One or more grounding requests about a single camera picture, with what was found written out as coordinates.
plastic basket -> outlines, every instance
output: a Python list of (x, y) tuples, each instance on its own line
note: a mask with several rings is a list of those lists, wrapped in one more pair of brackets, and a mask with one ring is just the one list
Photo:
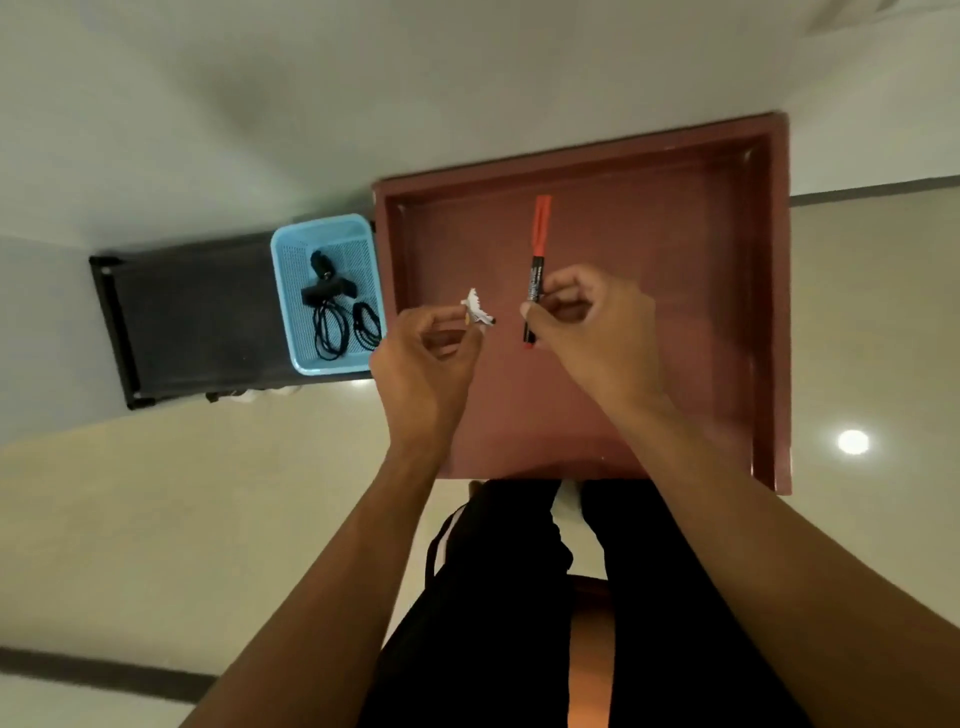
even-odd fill
[[(346, 354), (333, 361), (317, 356), (313, 309), (303, 304), (300, 291), (317, 282), (310, 267), (310, 256), (318, 250), (330, 258), (339, 275), (357, 284), (356, 301), (368, 303), (377, 312), (383, 333), (387, 333), (370, 223), (360, 215), (341, 215), (287, 225), (274, 233), (270, 251), (274, 257), (276, 291), (290, 361), (298, 372), (307, 376), (368, 372), (371, 353), (360, 346), (352, 331)], [(346, 296), (338, 297), (337, 301), (347, 310), (355, 303)]]

cord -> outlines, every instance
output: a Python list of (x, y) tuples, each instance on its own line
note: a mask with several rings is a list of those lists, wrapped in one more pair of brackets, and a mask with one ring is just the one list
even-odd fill
[[(347, 316), (347, 310), (333, 299), (325, 299), (313, 309), (313, 347), (317, 350), (317, 356), (323, 361), (333, 361), (347, 353), (347, 346), (350, 343), (350, 326)], [(340, 334), (337, 346), (334, 346), (330, 339), (331, 318), (333, 326)]]
[(373, 312), (369, 303), (358, 301), (353, 305), (353, 333), (360, 342), (360, 346), (368, 352), (376, 349), (383, 338), (383, 331), (380, 328), (380, 317)]

white figurine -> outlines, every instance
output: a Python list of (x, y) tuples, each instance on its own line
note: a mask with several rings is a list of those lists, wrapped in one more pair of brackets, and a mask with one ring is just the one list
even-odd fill
[(467, 307), (468, 324), (470, 321), (476, 324), (486, 324), (487, 326), (493, 326), (493, 324), (496, 323), (496, 319), (480, 307), (480, 297), (477, 296), (476, 288), (470, 288), (467, 297), (460, 301), (460, 303)]

leg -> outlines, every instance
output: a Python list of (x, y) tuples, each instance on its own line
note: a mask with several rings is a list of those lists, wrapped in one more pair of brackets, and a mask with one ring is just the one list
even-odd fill
[(387, 641), (361, 726), (566, 726), (572, 556), (557, 481), (484, 484), (444, 566)]
[(809, 725), (652, 481), (595, 481), (582, 504), (604, 548), (615, 611), (611, 726), (651, 716), (671, 724)]

tray rim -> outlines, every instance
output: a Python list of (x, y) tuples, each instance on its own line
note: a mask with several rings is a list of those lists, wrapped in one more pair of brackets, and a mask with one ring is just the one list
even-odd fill
[[(391, 228), (399, 227), (404, 202), (425, 201), (440, 190), (467, 187), (479, 182), (530, 176), (584, 164), (627, 157), (642, 157), (681, 149), (754, 142), (762, 149), (760, 162), (768, 181), (767, 214), (758, 216), (763, 230), (758, 238), (768, 241), (768, 255), (758, 265), (766, 267), (769, 285), (762, 290), (769, 311), (754, 313), (758, 345), (754, 351), (755, 392), (769, 397), (766, 407), (754, 412), (752, 475), (778, 495), (792, 493), (791, 368), (790, 368), (790, 218), (789, 218), (789, 121), (774, 111), (719, 121), (702, 126), (645, 133), (609, 141), (535, 152), (528, 155), (466, 164), (440, 170), (390, 177), (372, 186), (376, 220), (377, 266), (388, 323), (399, 312), (395, 278), (405, 279), (404, 262), (394, 256)], [(757, 291), (754, 286), (752, 294)], [(769, 431), (767, 436), (761, 430)]]

